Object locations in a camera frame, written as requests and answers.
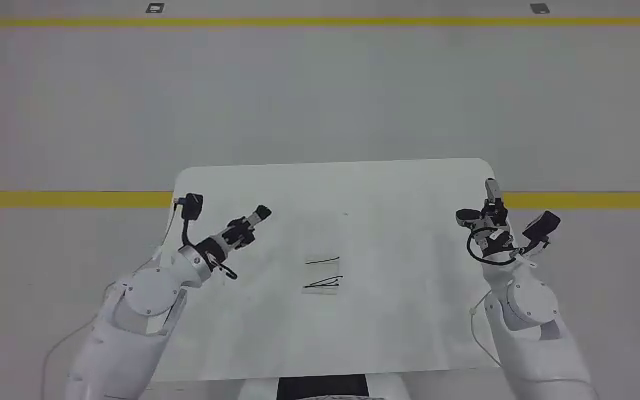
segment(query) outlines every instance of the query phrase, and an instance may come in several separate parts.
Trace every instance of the white cable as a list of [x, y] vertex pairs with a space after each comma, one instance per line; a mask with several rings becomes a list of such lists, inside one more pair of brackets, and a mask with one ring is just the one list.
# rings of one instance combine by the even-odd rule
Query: white cable
[[[173, 212], [171, 213], [171, 219], [169, 220], [169, 225], [167, 226], [167, 230], [164, 233], [164, 237], [162, 238], [162, 242], [160, 244], [160, 247], [163, 246], [165, 240], [167, 240], [167, 236], [169, 235], [169, 230], [171, 229], [171, 225], [173, 224], [173, 218], [175, 216], [176, 216], [176, 206], [174, 205]], [[147, 261], [145, 261], [144, 263], [140, 264], [140, 266], [138, 266], [138, 268], [136, 268], [133, 271], [133, 273], [135, 274], [136, 272], [140, 271], [147, 264], [149, 264], [152, 260], [154, 260], [156, 258], [154, 256], [151, 256]], [[107, 286], [104, 287], [104, 289], [102, 291], [102, 302], [104, 302], [104, 300], [107, 298], [107, 291], [109, 290], [109, 288], [111, 286], [113, 286], [115, 283], [116, 282], [113, 281], [113, 282], [111, 282], [110, 284], [108, 284]], [[90, 320], [88, 320], [84, 324], [82, 324], [79, 327], [77, 327], [76, 329], [74, 329], [71, 333], [67, 334], [62, 339], [58, 340], [53, 346], [51, 346], [49, 351], [47, 351], [47, 354], [44, 356], [44, 359], [42, 360], [42, 369], [40, 371], [40, 400], [45, 400], [45, 386], [46, 386], [46, 383], [47, 383], [47, 365], [49, 364], [49, 358], [51, 357], [53, 352], [56, 351], [56, 349], [58, 347], [60, 347], [60, 345], [62, 343], [66, 342], [69, 338], [74, 336], [76, 333], [80, 332], [81, 330], [83, 330], [87, 326], [91, 325], [91, 323], [96, 319], [97, 316], [98, 316], [98, 313], [94, 314], [93, 317], [91, 317]]]
[[[473, 340], [476, 342], [476, 344], [485, 352], [487, 353], [487, 355], [489, 357], [491, 357], [491, 359], [493, 360], [494, 363], [496, 363], [496, 365], [498, 365], [500, 368], [502, 368], [503, 370], [505, 370], [504, 366], [502, 365], [502, 363], [500, 361], [498, 361], [498, 359], [491, 354], [491, 352], [489, 350], [487, 350], [486, 347], [484, 347], [482, 345], [482, 343], [480, 343], [480, 341], [478, 340], [478, 338], [476, 337], [476, 331], [475, 328], [473, 326], [473, 317], [476, 315], [478, 306], [480, 305], [480, 303], [482, 303], [484, 301], [484, 299], [487, 298], [487, 296], [491, 293], [491, 290], [489, 290], [487, 293], [485, 293], [484, 296], [482, 296], [482, 298], [478, 301], [478, 303], [476, 303], [475, 306], [473, 306], [471, 309], [469, 309], [469, 314], [471, 315], [471, 336], [473, 336]], [[593, 391], [593, 394], [596, 396], [596, 400], [600, 400], [600, 394], [598, 393], [598, 391], [596, 390], [595, 386], [593, 386], [590, 382], [587, 382], [583, 379], [577, 379], [577, 378], [553, 378], [553, 379], [529, 379], [529, 378], [525, 378], [523, 376], [514, 374], [513, 371], [506, 371], [508, 372], [510, 375], [514, 376], [517, 379], [520, 379], [521, 381], [524, 382], [532, 382], [532, 383], [549, 383], [549, 382], [575, 382], [575, 383], [580, 383], [582, 385], [586, 385], [587, 387], [589, 387], [589, 389], [591, 389], [591, 391]]]

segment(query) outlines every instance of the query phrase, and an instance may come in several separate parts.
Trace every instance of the black cable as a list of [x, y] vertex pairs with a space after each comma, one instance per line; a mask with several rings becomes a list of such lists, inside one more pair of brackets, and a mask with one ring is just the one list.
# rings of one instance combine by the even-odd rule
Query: black cable
[[323, 262], [336, 261], [336, 260], [339, 260], [339, 259], [340, 259], [340, 257], [336, 257], [336, 258], [329, 258], [329, 259], [327, 259], [327, 260], [320, 260], [320, 261], [309, 261], [309, 262], [304, 263], [304, 265], [309, 265], [309, 264], [320, 264], [320, 263], [323, 263]]
[[469, 237], [467, 238], [467, 251], [469, 252], [469, 255], [476, 261], [480, 261], [482, 263], [485, 264], [489, 264], [489, 265], [497, 265], [497, 266], [504, 266], [504, 265], [509, 265], [512, 262], [514, 262], [516, 259], [515, 257], [512, 257], [510, 259], [508, 259], [507, 261], [491, 261], [491, 260], [485, 260], [483, 258], [480, 258], [478, 256], [476, 256], [473, 251], [471, 251], [471, 240], [473, 239], [473, 237], [475, 235], [477, 235], [480, 232], [485, 232], [485, 231], [497, 231], [499, 230], [498, 228], [494, 228], [494, 227], [490, 227], [490, 226], [485, 226], [484, 228], [479, 228], [476, 230], [472, 230], [471, 233], [469, 233]]
[[312, 288], [312, 287], [323, 287], [323, 286], [340, 286], [338, 284], [338, 279], [344, 278], [342, 275], [330, 276], [329, 278], [320, 279], [319, 281], [308, 284], [307, 286], [303, 286], [303, 288]]
[[185, 219], [185, 220], [182, 221], [182, 244], [184, 246], [189, 245], [189, 246], [195, 248], [195, 246], [189, 240], [189, 236], [187, 235], [187, 230], [188, 229], [189, 229], [189, 220]]

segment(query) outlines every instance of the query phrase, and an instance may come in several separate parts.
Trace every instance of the tabletop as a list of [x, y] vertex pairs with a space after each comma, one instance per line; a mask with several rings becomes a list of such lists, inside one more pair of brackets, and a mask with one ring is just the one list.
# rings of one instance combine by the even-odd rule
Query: tabletop
[[[183, 171], [174, 197], [204, 196], [192, 242], [258, 204], [273, 214], [257, 226], [256, 241], [225, 262], [238, 280], [214, 273], [189, 289], [153, 380], [493, 366], [469, 330], [469, 308], [488, 285], [466, 252], [468, 231], [455, 221], [457, 209], [482, 206], [493, 176], [480, 159]], [[178, 220], [161, 265], [181, 245]], [[304, 290], [335, 274], [342, 278], [329, 293]], [[476, 330], [493, 350], [484, 313]]]

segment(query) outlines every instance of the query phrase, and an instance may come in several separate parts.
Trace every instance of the white table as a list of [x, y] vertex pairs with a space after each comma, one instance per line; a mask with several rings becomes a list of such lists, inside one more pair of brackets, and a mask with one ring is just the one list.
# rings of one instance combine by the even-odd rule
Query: white table
[[[492, 366], [472, 340], [468, 312], [488, 286], [454, 215], [482, 206], [488, 177], [479, 159], [183, 171], [174, 196], [204, 195], [193, 242], [258, 204], [273, 215], [229, 256], [237, 281], [216, 274], [189, 290], [154, 381]], [[180, 229], [178, 215], [163, 265], [180, 247]], [[325, 254], [340, 257], [338, 294], [302, 294], [305, 259]], [[477, 321], [493, 350], [484, 313]]]

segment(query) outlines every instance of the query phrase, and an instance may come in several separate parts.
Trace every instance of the white surface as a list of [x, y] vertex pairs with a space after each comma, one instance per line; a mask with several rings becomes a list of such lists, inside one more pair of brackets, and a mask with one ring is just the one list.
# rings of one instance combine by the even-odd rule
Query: white surface
[[0, 30], [0, 189], [480, 157], [504, 190], [640, 190], [638, 31]]
[[[455, 211], [482, 204], [479, 159], [202, 167], [174, 195], [204, 195], [197, 242], [265, 204], [256, 241], [230, 254], [236, 282], [189, 290], [155, 381], [489, 366], [469, 305], [488, 288]], [[180, 224], [165, 245], [180, 246]], [[300, 293], [304, 261], [340, 256], [336, 296]], [[483, 342], [488, 326], [479, 324]]]

